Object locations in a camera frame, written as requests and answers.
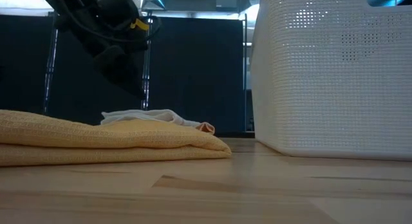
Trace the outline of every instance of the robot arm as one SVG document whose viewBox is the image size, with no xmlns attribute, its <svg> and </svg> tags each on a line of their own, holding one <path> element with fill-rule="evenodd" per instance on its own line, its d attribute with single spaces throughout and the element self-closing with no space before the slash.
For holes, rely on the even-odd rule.
<svg viewBox="0 0 412 224">
<path fill-rule="evenodd" d="M 157 17 L 140 17 L 132 0 L 47 0 L 59 14 L 55 26 L 71 31 L 93 57 L 95 70 L 128 93 L 144 98 L 132 53 L 145 51 L 147 41 L 158 31 Z M 158 21 L 146 35 L 145 20 Z"/>
</svg>

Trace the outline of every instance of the wooden floor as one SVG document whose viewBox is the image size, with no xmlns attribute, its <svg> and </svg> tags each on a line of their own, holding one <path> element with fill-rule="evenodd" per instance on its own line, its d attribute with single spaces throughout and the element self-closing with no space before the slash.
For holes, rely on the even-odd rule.
<svg viewBox="0 0 412 224">
<path fill-rule="evenodd" d="M 0 223 L 412 223 L 412 162 L 293 158 L 0 168 Z"/>
</svg>

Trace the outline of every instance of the folded towel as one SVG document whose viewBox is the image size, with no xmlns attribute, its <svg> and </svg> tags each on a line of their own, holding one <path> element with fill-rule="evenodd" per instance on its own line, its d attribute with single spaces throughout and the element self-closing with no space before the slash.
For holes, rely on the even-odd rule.
<svg viewBox="0 0 412 224">
<path fill-rule="evenodd" d="M 0 166 L 226 158 L 229 147 L 192 127 L 149 120 L 90 126 L 0 110 Z"/>
<path fill-rule="evenodd" d="M 150 110 L 150 111 L 142 111 L 142 110 L 127 110 L 127 111 L 114 111 L 114 112 L 102 112 L 104 119 L 100 122 L 101 124 L 110 124 L 116 121 L 123 121 L 123 120 L 155 120 L 155 121 L 164 121 L 164 122 L 171 122 L 174 124 L 178 124 L 181 126 L 189 126 L 195 127 L 200 131 L 204 131 L 210 134 L 214 134 L 214 127 L 209 123 L 199 123 L 195 121 L 185 120 L 184 118 L 180 117 L 174 111 L 169 109 L 162 109 L 162 110 Z"/>
</svg>

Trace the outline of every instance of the metal pole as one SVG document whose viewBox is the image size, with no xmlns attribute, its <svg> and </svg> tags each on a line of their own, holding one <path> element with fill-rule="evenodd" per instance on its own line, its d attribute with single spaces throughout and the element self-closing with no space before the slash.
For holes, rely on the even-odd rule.
<svg viewBox="0 0 412 224">
<path fill-rule="evenodd" d="M 245 40 L 243 42 L 243 92 L 245 94 L 244 102 L 244 120 L 245 120 L 245 131 L 247 130 L 247 14 L 245 14 Z"/>
<path fill-rule="evenodd" d="M 151 34 L 152 31 L 152 20 L 149 21 L 149 30 L 147 31 L 147 35 Z M 147 50 L 144 53 L 144 63 L 143 63 L 143 74 L 142 74 L 142 86 L 143 91 L 146 95 L 146 98 L 142 100 L 141 109 L 147 111 L 149 109 L 149 80 L 150 80 L 150 52 L 151 52 L 151 40 L 147 41 Z"/>
<path fill-rule="evenodd" d="M 49 16 L 53 16 L 53 26 L 51 30 L 51 37 L 50 37 L 50 48 L 49 48 L 49 55 L 47 59 L 47 66 L 46 66 L 46 75 L 44 78 L 44 98 L 43 98 L 43 114 L 47 115 L 49 100 L 50 100 L 50 90 L 52 87 L 52 80 L 53 80 L 53 73 L 54 73 L 54 64 L 56 60 L 56 49 L 57 49 L 57 38 L 59 35 L 59 31 L 54 26 L 57 12 L 49 13 Z"/>
</svg>

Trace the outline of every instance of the black cable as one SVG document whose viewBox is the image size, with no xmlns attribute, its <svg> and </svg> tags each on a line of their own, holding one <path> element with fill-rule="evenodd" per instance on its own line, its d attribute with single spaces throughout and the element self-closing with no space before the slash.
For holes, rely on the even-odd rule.
<svg viewBox="0 0 412 224">
<path fill-rule="evenodd" d="M 70 19 L 71 19 L 79 28 L 81 28 L 82 30 L 84 30 L 84 31 L 86 31 L 86 32 L 88 32 L 88 33 L 90 33 L 90 34 L 92 34 L 92 35 L 96 35 L 97 37 L 100 37 L 100 38 L 103 38 L 103 39 L 106 39 L 106 40 L 109 40 L 109 41 L 123 42 L 123 43 L 146 42 L 146 41 L 152 39 L 152 38 L 159 32 L 159 29 L 160 29 L 160 27 L 161 27 L 161 25 L 162 25 L 161 20 L 160 20 L 157 16 L 154 16 L 154 15 L 146 16 L 146 17 L 143 17 L 143 18 L 144 18 L 144 19 L 156 20 L 156 22 L 158 23 L 157 29 L 155 29 L 155 30 L 153 31 L 153 33 L 151 33 L 150 35 L 148 35 L 147 37 L 145 37 L 145 38 L 143 38 L 143 39 L 134 39 L 134 40 L 117 39 L 117 38 L 114 38 L 114 37 L 109 37 L 109 36 L 107 36 L 107 35 L 98 33 L 98 32 L 96 32 L 96 31 L 93 31 L 93 30 L 91 30 L 90 28 L 84 26 L 84 25 L 81 24 L 81 23 L 77 20 L 77 18 L 70 12 L 70 9 L 67 7 L 67 4 L 66 4 L 66 2 L 65 2 L 64 0 L 59 0 L 59 3 L 60 3 L 61 6 L 63 7 L 63 10 L 67 13 L 67 15 L 69 15 Z"/>
<path fill-rule="evenodd" d="M 99 17 L 96 17 L 96 18 L 108 30 L 110 30 L 112 32 L 115 32 L 115 33 L 125 33 L 127 31 L 129 31 L 128 28 L 130 27 L 130 24 L 134 23 L 136 21 L 136 19 L 138 19 L 138 14 L 139 14 L 139 10 L 137 9 L 136 5 L 134 4 L 134 2 L 132 0 L 127 0 L 127 3 L 129 5 L 130 9 L 132 10 L 131 13 L 133 14 L 133 16 L 130 18 L 130 20 L 128 20 L 127 22 L 124 22 L 124 25 L 122 27 L 114 28 L 110 24 L 105 22 L 105 20 L 102 17 L 99 16 Z"/>
</svg>

